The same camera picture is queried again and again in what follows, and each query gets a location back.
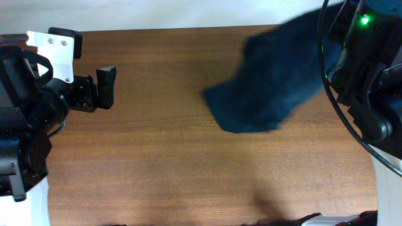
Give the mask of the dark blue shirt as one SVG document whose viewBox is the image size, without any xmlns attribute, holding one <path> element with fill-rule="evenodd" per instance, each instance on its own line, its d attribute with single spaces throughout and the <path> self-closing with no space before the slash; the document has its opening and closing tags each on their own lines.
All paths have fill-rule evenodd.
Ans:
<svg viewBox="0 0 402 226">
<path fill-rule="evenodd" d="M 203 90 L 207 107 L 222 130 L 275 130 L 298 105 L 322 89 L 319 14 L 316 9 L 250 36 L 235 75 Z"/>
</svg>

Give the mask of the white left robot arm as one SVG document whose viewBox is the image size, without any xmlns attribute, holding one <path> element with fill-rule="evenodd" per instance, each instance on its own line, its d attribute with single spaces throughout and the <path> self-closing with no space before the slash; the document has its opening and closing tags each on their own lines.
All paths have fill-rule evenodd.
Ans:
<svg viewBox="0 0 402 226">
<path fill-rule="evenodd" d="M 51 138 L 72 110 L 114 103 L 116 68 L 96 77 L 74 74 L 82 54 L 78 31 L 50 28 L 1 40 L 1 224 L 49 225 Z"/>
</svg>

